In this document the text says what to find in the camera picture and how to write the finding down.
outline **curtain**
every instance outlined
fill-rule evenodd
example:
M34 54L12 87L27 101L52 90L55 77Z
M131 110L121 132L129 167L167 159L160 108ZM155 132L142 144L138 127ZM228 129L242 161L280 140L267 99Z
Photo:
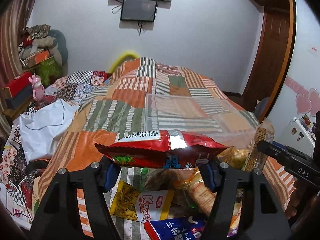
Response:
M0 88L22 73L18 45L20 29L25 28L35 0L13 0L0 18ZM0 113L6 107L4 98L0 99ZM5 140L11 128L3 114L0 114L0 137Z

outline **baseboard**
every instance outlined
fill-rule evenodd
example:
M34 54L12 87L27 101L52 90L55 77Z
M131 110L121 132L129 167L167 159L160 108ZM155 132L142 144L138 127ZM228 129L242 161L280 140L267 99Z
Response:
M227 96L227 97L242 97L242 95L240 93L234 93L234 92L225 92L223 91L223 93Z

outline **pink toy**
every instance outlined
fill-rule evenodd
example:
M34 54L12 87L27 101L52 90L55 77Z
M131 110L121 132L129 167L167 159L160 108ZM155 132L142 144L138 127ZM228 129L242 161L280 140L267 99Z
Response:
M37 105L40 105L44 95L44 87L41 84L41 77L32 75L32 78L29 78L28 80L32 84L33 99L36 101Z

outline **red snack package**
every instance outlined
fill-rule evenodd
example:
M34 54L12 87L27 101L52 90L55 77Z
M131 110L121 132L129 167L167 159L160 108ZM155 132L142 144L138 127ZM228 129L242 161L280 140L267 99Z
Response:
M198 167L227 148L203 134L179 130L136 132L95 147L121 166L173 169Z

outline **metal screw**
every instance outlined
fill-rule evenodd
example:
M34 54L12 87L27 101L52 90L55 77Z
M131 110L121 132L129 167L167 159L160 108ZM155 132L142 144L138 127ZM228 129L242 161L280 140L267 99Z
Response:
M253 170L253 172L254 172L255 174L257 174L257 175L260 175L260 174L262 173L262 171L261 171L260 169L258 169L258 168L255 168L255 169Z
M59 173L60 175L62 175L62 174L65 174L66 171L67 171L67 170L66 170L65 168L61 168L61 169L58 170L58 173Z
M98 167L100 166L100 163L94 162L94 163L91 163L90 166L91 166L92 168L96 169L96 168L98 168Z
M229 164L228 163L220 163L220 167L223 169L226 169L229 167Z

